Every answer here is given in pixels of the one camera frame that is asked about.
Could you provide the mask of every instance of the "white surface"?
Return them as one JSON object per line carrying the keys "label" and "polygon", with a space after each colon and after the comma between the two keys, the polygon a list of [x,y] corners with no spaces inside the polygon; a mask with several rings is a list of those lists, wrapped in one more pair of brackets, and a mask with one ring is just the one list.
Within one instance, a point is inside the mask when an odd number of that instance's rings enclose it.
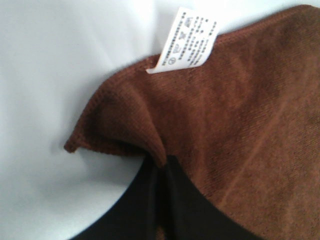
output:
{"label": "white surface", "polygon": [[178,7],[217,10],[228,32],[301,3],[320,7],[319,0],[0,0],[0,239],[70,238],[120,197],[140,159],[69,154],[63,143],[103,80],[161,52]]}

